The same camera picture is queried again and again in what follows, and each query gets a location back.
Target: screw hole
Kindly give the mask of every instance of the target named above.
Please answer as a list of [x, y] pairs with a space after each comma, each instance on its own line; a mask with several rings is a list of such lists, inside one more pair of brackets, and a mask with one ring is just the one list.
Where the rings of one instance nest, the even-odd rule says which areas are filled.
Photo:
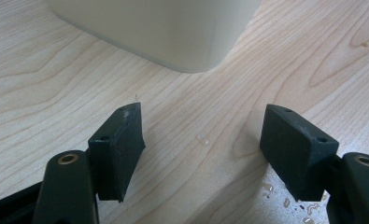
[[316, 138], [319, 142], [321, 142], [321, 143], [326, 143], [326, 142], [328, 142], [327, 141], [327, 139], [326, 138], [323, 138], [323, 137], [317, 137]]
[[61, 165], [67, 165], [78, 160], [77, 154], [66, 154], [59, 158], [58, 163]]
[[355, 157], [355, 160], [365, 166], [369, 166], [369, 158], [364, 156], [357, 156]]
[[107, 141], [107, 140], [109, 140], [109, 136], [103, 135], [103, 136], [100, 137], [100, 140]]

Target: clamp jaw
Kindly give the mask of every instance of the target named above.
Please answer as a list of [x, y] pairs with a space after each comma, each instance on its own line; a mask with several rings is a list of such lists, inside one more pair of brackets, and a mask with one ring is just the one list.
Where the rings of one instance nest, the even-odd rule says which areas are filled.
[[295, 200], [331, 197], [331, 223], [369, 223], [369, 155], [336, 156], [339, 143], [294, 111], [268, 105], [260, 148]]
[[88, 145], [54, 156], [42, 182], [0, 200], [0, 223], [99, 223], [95, 195], [123, 202], [145, 148], [140, 103], [117, 109]]

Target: wooden surface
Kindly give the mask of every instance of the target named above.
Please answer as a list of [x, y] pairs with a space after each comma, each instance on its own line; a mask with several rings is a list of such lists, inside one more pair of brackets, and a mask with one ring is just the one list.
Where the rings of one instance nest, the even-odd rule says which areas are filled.
[[147, 145], [125, 202], [102, 223], [328, 223], [295, 202], [259, 150], [266, 104], [289, 107], [369, 154], [369, 1], [264, 0], [227, 58], [180, 74], [58, 19], [0, 0], [0, 199], [141, 102]]

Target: white plastic box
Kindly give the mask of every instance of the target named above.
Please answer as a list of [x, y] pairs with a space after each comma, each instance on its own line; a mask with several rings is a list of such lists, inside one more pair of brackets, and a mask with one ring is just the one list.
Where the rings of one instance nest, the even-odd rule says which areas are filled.
[[261, 0], [47, 0], [62, 19], [180, 72], [220, 63]]

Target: water droplet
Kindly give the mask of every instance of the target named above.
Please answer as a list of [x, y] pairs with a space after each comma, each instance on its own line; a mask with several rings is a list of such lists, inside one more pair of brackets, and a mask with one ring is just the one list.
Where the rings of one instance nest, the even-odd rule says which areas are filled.
[[284, 201], [284, 203], [283, 203], [283, 206], [284, 206], [285, 208], [287, 208], [287, 207], [289, 207], [289, 205], [290, 205], [290, 199], [286, 198], [286, 200], [285, 200], [285, 201]]
[[202, 144], [204, 147], [209, 147], [210, 146], [210, 140], [209, 140], [209, 137], [207, 136], [207, 134], [200, 133], [200, 134], [196, 135], [196, 140], [200, 144]]
[[312, 218], [310, 218], [310, 217], [304, 217], [303, 218], [303, 222], [305, 224], [315, 224], [315, 221]]
[[263, 196], [266, 196], [267, 198], [269, 198], [272, 193], [274, 192], [274, 186], [272, 186], [271, 184], [267, 184], [267, 183], [262, 183], [263, 185], [263, 189], [266, 189], [267, 191], [263, 193]]
[[312, 210], [316, 210], [319, 208], [319, 204], [318, 203], [314, 203], [314, 204], [311, 204], [309, 205], [306, 210], [308, 212], [308, 214], [311, 216], [312, 215]]

